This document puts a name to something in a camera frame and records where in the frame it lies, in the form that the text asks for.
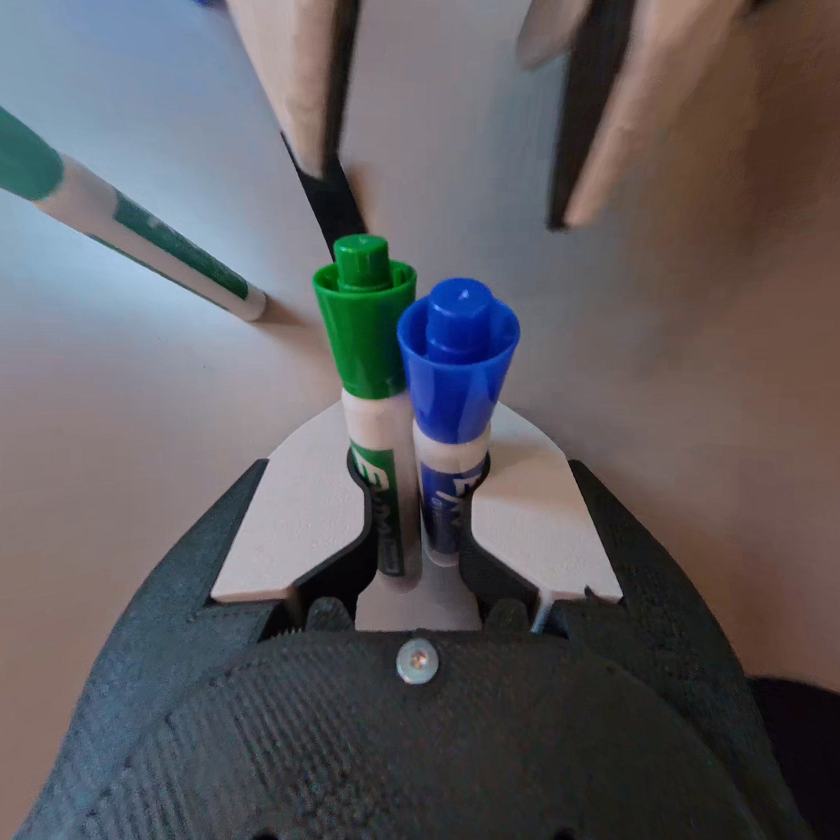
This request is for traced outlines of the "green dry erase marker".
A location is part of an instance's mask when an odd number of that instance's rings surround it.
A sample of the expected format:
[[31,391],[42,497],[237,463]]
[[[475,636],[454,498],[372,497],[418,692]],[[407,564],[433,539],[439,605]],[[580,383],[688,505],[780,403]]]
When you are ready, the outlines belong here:
[[266,294],[86,166],[1,110],[1,187],[37,209],[246,322]]
[[342,383],[354,466],[369,488],[378,571],[407,591],[422,574],[414,411],[396,327],[415,302],[417,272],[380,236],[338,238],[312,285]]

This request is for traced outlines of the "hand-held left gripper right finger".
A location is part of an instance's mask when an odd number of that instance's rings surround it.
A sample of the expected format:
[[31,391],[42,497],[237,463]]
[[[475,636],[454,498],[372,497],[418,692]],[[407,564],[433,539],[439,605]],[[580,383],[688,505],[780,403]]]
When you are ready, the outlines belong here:
[[499,403],[491,418],[489,471],[470,500],[471,545],[501,572],[500,597],[529,607],[619,603],[623,591],[563,450]]

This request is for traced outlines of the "blue dry erase marker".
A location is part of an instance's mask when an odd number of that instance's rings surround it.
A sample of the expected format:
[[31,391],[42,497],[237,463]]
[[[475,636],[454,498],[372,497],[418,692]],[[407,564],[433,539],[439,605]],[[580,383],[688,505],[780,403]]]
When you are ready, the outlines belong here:
[[467,497],[484,475],[491,418],[520,334],[509,306],[465,277],[439,281],[397,324],[414,412],[423,549],[443,568],[459,562]]

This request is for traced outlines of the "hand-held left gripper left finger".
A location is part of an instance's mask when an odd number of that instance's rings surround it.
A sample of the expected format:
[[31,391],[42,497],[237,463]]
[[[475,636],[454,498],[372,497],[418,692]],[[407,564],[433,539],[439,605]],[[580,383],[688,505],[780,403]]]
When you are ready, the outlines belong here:
[[211,590],[220,603],[267,601],[350,546],[364,527],[364,492],[347,466],[339,402],[269,456]]

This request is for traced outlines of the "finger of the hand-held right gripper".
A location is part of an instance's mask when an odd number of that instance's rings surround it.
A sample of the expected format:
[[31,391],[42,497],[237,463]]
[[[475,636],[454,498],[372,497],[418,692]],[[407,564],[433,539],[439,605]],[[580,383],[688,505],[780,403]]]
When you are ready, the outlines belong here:
[[591,2],[568,48],[547,229],[592,223],[755,2]]
[[297,168],[319,181],[337,156],[358,1],[227,1]]

